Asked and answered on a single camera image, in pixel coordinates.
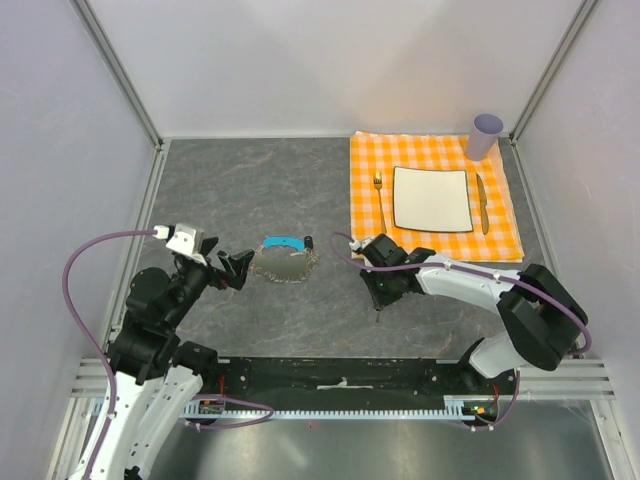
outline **checkered cloth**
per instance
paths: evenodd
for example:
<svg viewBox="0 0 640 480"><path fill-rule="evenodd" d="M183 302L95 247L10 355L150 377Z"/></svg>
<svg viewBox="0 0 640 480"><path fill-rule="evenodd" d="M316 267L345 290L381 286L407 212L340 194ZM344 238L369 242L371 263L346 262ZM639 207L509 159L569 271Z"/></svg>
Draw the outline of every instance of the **checkered cloth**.
<svg viewBox="0 0 640 480"><path fill-rule="evenodd" d="M376 135L357 132L351 137L351 235L362 240L380 233L376 170L382 172L382 205L387 235L410 252L431 248L455 260L521 262L520 236L498 144L482 162L464 155L466 136ZM468 233L429 233L396 228L393 220L393 168L466 170L473 221ZM476 173L487 195L489 232L483 235Z"/></svg>

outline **floor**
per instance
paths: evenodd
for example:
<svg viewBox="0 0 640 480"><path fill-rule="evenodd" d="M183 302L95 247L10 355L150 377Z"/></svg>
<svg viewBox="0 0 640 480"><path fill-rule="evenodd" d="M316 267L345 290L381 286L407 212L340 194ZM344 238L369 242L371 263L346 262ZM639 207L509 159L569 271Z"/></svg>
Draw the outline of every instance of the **floor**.
<svg viewBox="0 0 640 480"><path fill-rule="evenodd" d="M507 139L500 148L525 251L542 262L531 212ZM349 139L174 140L151 225L187 222L237 253L265 237L314 238L320 261L299 284L249 277L241 292L206 291L179 327L182 340L221 355L432 357L456 359L479 337L502 331L499 317L449 298L408 295L375 322L367 289L329 249L349 232ZM168 272L172 257L145 242L140 268ZM498 264L521 268L521 264Z"/></svg>
<svg viewBox="0 0 640 480"><path fill-rule="evenodd" d="M612 480L588 402L519 402L494 432L428 421L176 425L149 480Z"/></svg>

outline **wall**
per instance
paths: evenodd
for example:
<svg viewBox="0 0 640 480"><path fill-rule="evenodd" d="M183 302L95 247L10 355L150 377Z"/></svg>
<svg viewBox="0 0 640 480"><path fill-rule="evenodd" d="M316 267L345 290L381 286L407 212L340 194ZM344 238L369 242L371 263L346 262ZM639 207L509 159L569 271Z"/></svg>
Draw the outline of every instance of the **wall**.
<svg viewBox="0 0 640 480"><path fill-rule="evenodd" d="M518 115L579 0L91 0L164 136L464 132Z"/></svg>
<svg viewBox="0 0 640 480"><path fill-rule="evenodd" d="M520 149L562 280L640 447L640 4L600 2Z"/></svg>
<svg viewBox="0 0 640 480"><path fill-rule="evenodd" d="M0 477L45 477L85 340L62 269L76 246L132 227L152 160L97 50L64 0L0 2ZM72 272L94 331L124 241Z"/></svg>

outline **purple cup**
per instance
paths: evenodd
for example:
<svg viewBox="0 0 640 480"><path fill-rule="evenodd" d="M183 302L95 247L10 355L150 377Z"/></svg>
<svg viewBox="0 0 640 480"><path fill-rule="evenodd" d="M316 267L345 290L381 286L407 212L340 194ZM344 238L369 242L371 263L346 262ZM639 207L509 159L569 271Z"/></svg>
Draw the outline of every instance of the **purple cup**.
<svg viewBox="0 0 640 480"><path fill-rule="evenodd" d="M482 113L473 119L473 128L464 154L469 160L480 162L502 133L504 125L495 115Z"/></svg>

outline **reflective floor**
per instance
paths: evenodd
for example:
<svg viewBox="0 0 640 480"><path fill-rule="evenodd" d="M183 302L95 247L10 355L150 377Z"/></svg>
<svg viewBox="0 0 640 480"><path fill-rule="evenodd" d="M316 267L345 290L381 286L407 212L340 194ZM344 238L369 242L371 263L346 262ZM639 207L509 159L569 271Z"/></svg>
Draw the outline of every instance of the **reflective floor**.
<svg viewBox="0 0 640 480"><path fill-rule="evenodd" d="M607 480L588 403L519 402L494 432L426 421L176 425L150 480Z"/></svg>

